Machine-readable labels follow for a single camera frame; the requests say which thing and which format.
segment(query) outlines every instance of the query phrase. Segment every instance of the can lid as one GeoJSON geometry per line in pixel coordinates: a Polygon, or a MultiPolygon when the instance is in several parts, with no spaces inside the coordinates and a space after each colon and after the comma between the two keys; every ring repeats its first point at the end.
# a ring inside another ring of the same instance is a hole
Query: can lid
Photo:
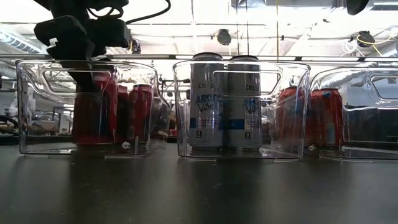
{"type": "Polygon", "coordinates": [[[97,63],[94,65],[95,68],[100,68],[100,69],[107,69],[110,72],[114,73],[116,71],[116,68],[114,65],[107,64],[107,63],[112,63],[112,60],[109,58],[101,58],[97,61],[97,63]]]}
{"type": "Polygon", "coordinates": [[[316,89],[312,91],[338,91],[336,88],[321,88],[321,89],[316,89]]]}
{"type": "Polygon", "coordinates": [[[289,86],[287,88],[284,88],[283,90],[296,90],[297,86],[289,86]]]}
{"type": "Polygon", "coordinates": [[[152,87],[150,84],[135,84],[132,87],[147,87],[147,86],[152,87]]]}
{"type": "Polygon", "coordinates": [[[122,86],[122,85],[118,85],[118,92],[119,93],[128,93],[127,92],[127,87],[126,86],[122,86]]]}
{"type": "Polygon", "coordinates": [[[252,56],[252,55],[237,55],[232,57],[230,60],[232,61],[254,61],[254,62],[258,62],[259,59],[256,56],[252,56]]]}
{"type": "Polygon", "coordinates": [[[223,60],[223,56],[221,56],[221,55],[219,55],[217,53],[213,53],[213,52],[202,52],[202,53],[199,53],[199,54],[195,54],[192,57],[192,60],[200,60],[203,57],[211,57],[211,58],[214,58],[214,59],[217,59],[217,60],[223,60]]]}

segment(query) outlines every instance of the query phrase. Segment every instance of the black cable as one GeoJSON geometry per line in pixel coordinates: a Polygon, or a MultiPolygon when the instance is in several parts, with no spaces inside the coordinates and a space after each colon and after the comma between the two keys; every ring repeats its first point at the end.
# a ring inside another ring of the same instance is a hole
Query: black cable
{"type": "Polygon", "coordinates": [[[105,15],[103,15],[103,16],[99,16],[99,15],[95,14],[90,8],[87,9],[87,11],[88,11],[91,15],[93,15],[94,17],[96,17],[96,18],[108,16],[108,17],[115,17],[115,18],[119,19],[120,17],[123,16],[123,13],[124,13],[123,8],[120,7],[120,8],[117,9],[117,10],[119,11],[119,14],[111,15],[112,12],[113,12],[114,10],[115,10],[115,8],[111,8],[111,10],[109,10],[109,12],[108,12],[107,14],[105,14],[105,15]]]}
{"type": "Polygon", "coordinates": [[[137,19],[131,19],[129,21],[126,21],[126,24],[128,25],[128,24],[131,24],[133,22],[138,22],[138,21],[142,21],[142,20],[145,20],[145,19],[150,19],[150,18],[153,18],[153,17],[160,16],[162,14],[165,14],[172,7],[172,4],[171,4],[170,0],[165,0],[165,1],[167,2],[167,7],[165,9],[163,9],[162,11],[156,12],[155,14],[152,14],[152,15],[143,16],[143,17],[140,17],[140,18],[137,18],[137,19]]]}

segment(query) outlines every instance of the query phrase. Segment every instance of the silver can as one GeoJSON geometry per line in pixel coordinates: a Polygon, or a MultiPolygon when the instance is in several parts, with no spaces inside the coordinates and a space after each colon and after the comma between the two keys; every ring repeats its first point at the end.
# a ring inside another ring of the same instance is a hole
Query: silver can
{"type": "Polygon", "coordinates": [[[191,65],[190,127],[188,143],[194,148],[219,148],[223,145],[223,89],[222,56],[200,53],[193,56],[191,65]],[[215,61],[220,63],[200,63],[215,61]]]}
{"type": "MultiPolygon", "coordinates": [[[[258,62],[257,57],[240,55],[232,62],[258,62]]],[[[258,150],[262,145],[260,66],[228,65],[228,146],[258,150]]]]}

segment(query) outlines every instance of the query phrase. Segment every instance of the clear plastic bin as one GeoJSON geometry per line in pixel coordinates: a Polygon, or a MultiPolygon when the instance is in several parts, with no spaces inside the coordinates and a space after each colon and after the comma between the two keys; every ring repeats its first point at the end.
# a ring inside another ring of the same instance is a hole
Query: clear plastic bin
{"type": "Polygon", "coordinates": [[[170,105],[139,63],[17,62],[22,154],[135,156],[165,147],[170,105]]]}
{"type": "Polygon", "coordinates": [[[310,67],[240,60],[200,54],[174,65],[178,154],[300,159],[310,67]],[[179,87],[187,78],[189,95],[179,87]]]}
{"type": "Polygon", "coordinates": [[[316,75],[305,153],[398,159],[398,68],[339,68],[316,75]]]}

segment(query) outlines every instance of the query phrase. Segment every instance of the black table surface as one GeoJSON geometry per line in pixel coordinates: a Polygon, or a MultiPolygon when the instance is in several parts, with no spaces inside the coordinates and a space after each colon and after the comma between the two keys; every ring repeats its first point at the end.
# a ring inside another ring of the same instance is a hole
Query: black table surface
{"type": "Polygon", "coordinates": [[[0,147],[0,223],[398,223],[398,163],[21,156],[0,147]]]}

